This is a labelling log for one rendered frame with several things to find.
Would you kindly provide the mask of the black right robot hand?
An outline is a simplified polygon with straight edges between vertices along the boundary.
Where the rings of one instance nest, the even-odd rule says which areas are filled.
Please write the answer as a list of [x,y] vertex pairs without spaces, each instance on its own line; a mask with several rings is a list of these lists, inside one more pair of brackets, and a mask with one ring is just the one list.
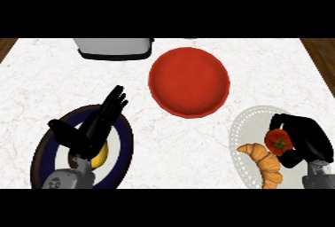
[[270,129],[283,128],[288,133],[293,148],[283,152],[279,162],[286,168],[305,160],[313,162],[321,160],[333,162],[333,148],[329,138],[317,122],[301,116],[276,113],[271,117]]

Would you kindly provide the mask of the red tomato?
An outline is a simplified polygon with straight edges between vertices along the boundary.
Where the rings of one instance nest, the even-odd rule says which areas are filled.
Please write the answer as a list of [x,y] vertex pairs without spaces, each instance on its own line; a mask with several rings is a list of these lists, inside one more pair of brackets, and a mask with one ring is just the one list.
[[282,156],[288,150],[293,149],[291,138],[282,129],[273,129],[267,132],[264,144],[276,156]]

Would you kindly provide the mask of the white lace placemat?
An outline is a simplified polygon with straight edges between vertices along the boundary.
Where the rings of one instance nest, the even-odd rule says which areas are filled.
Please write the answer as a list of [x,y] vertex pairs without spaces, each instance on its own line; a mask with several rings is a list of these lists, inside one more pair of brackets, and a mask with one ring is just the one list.
[[[264,145],[264,136],[268,131],[271,117],[274,114],[289,114],[274,106],[252,106],[240,112],[234,118],[229,132],[229,151],[237,175],[249,189],[261,188],[261,174],[258,166],[249,156],[236,149],[245,144],[258,143]],[[307,164],[302,160],[293,168],[280,167],[283,182],[279,189],[302,189],[302,176],[307,175]]]

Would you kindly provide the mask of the yellow fruit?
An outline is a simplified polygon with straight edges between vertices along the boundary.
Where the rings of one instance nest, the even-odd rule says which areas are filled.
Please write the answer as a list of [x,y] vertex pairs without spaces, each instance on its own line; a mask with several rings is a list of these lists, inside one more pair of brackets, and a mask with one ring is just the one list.
[[93,169],[99,168],[105,164],[108,155],[109,155],[108,144],[103,144],[97,156],[90,161]]

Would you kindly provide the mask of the red bowl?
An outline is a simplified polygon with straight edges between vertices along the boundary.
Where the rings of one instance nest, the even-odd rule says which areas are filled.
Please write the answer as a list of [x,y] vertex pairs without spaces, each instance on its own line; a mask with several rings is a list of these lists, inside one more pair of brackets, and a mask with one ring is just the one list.
[[193,119],[223,106],[230,80],[217,57],[200,49],[181,47],[158,57],[147,85],[159,107],[177,117]]

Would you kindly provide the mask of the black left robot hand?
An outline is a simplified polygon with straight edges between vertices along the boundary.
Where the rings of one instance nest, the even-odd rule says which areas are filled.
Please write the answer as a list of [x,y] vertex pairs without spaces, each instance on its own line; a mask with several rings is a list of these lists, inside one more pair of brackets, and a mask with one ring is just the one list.
[[71,154],[82,160],[91,160],[97,156],[110,127],[128,104],[122,90],[122,86],[116,85],[97,111],[91,112],[78,129],[60,120],[48,121],[56,143],[68,147]]

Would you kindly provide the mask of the grey appliance with black base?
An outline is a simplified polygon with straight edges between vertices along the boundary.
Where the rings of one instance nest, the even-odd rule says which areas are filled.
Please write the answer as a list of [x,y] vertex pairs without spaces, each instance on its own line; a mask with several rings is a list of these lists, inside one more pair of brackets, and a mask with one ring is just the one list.
[[147,59],[153,38],[75,38],[78,53],[84,59],[124,61]]

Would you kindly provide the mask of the golden croissant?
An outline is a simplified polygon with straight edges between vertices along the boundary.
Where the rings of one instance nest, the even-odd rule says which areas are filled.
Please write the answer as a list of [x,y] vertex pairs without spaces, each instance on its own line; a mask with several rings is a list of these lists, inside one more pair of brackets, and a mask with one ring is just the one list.
[[267,151],[264,145],[254,143],[239,146],[236,149],[245,153],[257,164],[261,176],[261,188],[276,189],[283,182],[283,175],[280,173],[280,162],[276,155]]

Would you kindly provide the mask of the navy and white plate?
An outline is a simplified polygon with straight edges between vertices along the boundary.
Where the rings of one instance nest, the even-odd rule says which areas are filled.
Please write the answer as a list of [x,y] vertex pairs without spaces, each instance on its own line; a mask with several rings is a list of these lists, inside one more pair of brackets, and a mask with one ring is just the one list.
[[[130,167],[133,159],[133,129],[122,115],[110,129],[106,145],[106,161],[93,170],[96,175],[94,189],[115,189]],[[32,189],[41,188],[47,176],[56,169],[72,167],[68,152],[69,149],[56,143],[53,132],[48,129],[40,140],[29,167],[29,184]]]

